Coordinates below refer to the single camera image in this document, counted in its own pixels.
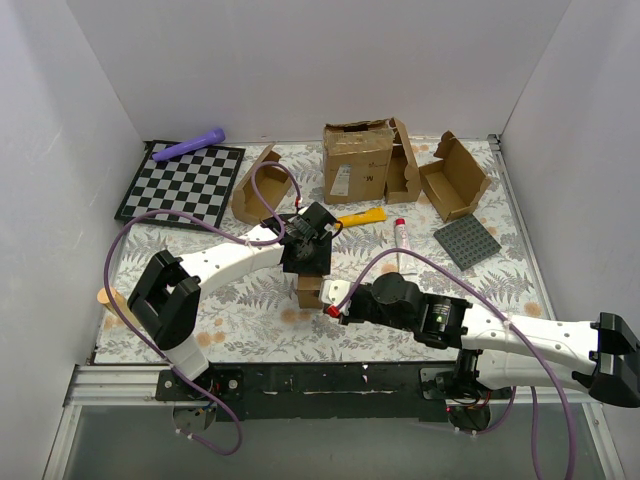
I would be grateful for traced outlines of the small cardboard box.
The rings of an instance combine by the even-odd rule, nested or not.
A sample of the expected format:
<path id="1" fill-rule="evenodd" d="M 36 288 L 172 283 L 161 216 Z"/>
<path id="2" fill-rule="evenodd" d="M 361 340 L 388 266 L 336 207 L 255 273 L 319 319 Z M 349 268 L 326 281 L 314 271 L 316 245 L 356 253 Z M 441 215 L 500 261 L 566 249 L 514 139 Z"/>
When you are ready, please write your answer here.
<path id="1" fill-rule="evenodd" d="M 316 275 L 299 275 L 296 294 L 300 309 L 322 310 L 320 291 L 324 278 Z"/>

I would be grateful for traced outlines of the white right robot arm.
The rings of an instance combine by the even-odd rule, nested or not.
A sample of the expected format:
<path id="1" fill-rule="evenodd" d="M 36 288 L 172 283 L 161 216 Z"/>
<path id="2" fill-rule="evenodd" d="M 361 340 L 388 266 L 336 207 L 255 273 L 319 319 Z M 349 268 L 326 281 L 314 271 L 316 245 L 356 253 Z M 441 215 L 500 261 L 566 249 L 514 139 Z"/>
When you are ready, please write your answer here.
<path id="1" fill-rule="evenodd" d="M 422 292 L 392 272 L 372 283 L 327 280 L 320 298 L 340 324 L 412 333 L 430 348 L 458 351 L 451 381 L 464 397 L 515 386 L 559 385 L 608 405 L 639 405 L 639 339 L 625 320 L 501 319 L 478 303 Z"/>

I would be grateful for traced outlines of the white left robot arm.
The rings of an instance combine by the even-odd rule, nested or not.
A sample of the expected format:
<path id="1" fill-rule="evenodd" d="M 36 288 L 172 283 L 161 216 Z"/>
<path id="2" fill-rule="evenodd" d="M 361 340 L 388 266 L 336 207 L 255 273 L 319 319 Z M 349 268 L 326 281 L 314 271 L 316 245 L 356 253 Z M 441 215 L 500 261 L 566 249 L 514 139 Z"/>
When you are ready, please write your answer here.
<path id="1" fill-rule="evenodd" d="M 181 257 L 163 250 L 146 266 L 128 308 L 169 364 L 178 387 L 193 400 L 213 386 L 210 362 L 195 338 L 200 301 L 220 287 L 265 268 L 324 277 L 331 270 L 334 235 L 341 223 L 317 202 L 294 214 L 262 220 L 237 242 Z"/>

